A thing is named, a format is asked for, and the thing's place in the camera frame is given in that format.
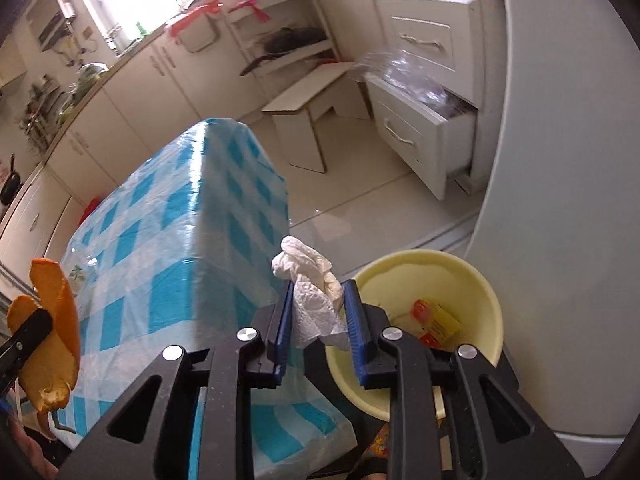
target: patterned fabric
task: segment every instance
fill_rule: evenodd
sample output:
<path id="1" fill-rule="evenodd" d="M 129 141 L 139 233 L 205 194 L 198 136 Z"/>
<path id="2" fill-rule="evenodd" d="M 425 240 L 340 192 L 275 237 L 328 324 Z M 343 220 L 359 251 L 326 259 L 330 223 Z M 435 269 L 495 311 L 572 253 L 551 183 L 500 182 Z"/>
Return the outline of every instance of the patterned fabric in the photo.
<path id="1" fill-rule="evenodd" d="M 138 168 L 78 228 L 62 261 L 82 359 L 59 411 L 78 435 L 60 439 L 75 447 L 165 346 L 208 348 L 273 303 L 282 282 L 271 259 L 287 232 L 284 180 L 244 124 L 196 124 Z M 302 363 L 291 351 L 283 386 L 253 392 L 256 478 L 306 478 L 356 444 Z"/>

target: yellow bucket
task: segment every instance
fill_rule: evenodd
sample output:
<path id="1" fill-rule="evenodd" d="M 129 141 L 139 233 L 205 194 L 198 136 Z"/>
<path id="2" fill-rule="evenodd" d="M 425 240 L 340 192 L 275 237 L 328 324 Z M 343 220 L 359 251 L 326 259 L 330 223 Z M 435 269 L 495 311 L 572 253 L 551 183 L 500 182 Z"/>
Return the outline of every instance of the yellow bucket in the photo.
<path id="1" fill-rule="evenodd" d="M 383 308 L 389 319 L 409 312 L 420 298 L 439 302 L 462 326 L 446 342 L 446 349 L 471 343 L 497 365 L 503 337 L 500 304 L 488 281 L 466 261 L 440 251 L 400 251 L 369 264 L 354 279 L 362 302 Z M 331 375 L 345 397 L 363 412 L 389 420 L 389 390 L 361 387 L 350 352 L 334 346 L 327 346 L 325 352 Z M 438 419 L 444 418 L 439 388 L 434 388 L 434 398 Z"/>

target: wooden stool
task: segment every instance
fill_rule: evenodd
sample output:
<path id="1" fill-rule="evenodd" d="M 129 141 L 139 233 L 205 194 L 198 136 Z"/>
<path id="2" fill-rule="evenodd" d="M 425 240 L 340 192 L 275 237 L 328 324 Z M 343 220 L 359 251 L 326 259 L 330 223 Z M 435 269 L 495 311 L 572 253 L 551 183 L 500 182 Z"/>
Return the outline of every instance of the wooden stool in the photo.
<path id="1" fill-rule="evenodd" d="M 313 123 L 330 108 L 340 117 L 370 118 L 358 84 L 344 76 L 352 65 L 321 65 L 262 109 L 273 116 L 285 158 L 292 166 L 325 172 Z"/>

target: white paper towel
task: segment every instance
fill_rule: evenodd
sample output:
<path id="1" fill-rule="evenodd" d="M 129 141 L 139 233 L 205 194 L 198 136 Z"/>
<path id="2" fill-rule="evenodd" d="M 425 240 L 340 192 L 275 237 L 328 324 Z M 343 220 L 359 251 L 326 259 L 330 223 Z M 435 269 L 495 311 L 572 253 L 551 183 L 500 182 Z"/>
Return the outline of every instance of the white paper towel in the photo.
<path id="1" fill-rule="evenodd" d="M 325 345 L 349 349 L 347 327 L 338 316 L 344 294 L 331 272 L 332 264 L 315 249 L 293 236 L 285 236 L 282 252 L 271 262 L 276 277 L 291 280 L 293 289 L 293 335 L 298 348 L 317 337 Z"/>

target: refrigerator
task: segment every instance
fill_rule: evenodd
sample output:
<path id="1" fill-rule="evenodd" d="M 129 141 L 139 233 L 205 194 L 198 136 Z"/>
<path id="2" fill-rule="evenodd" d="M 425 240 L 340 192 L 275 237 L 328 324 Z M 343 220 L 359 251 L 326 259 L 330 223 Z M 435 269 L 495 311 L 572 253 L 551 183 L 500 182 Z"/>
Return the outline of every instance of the refrigerator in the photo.
<path id="1" fill-rule="evenodd" d="M 497 156 L 466 259 L 521 393 L 587 475 L 640 413 L 640 30 L 632 0 L 505 0 Z"/>

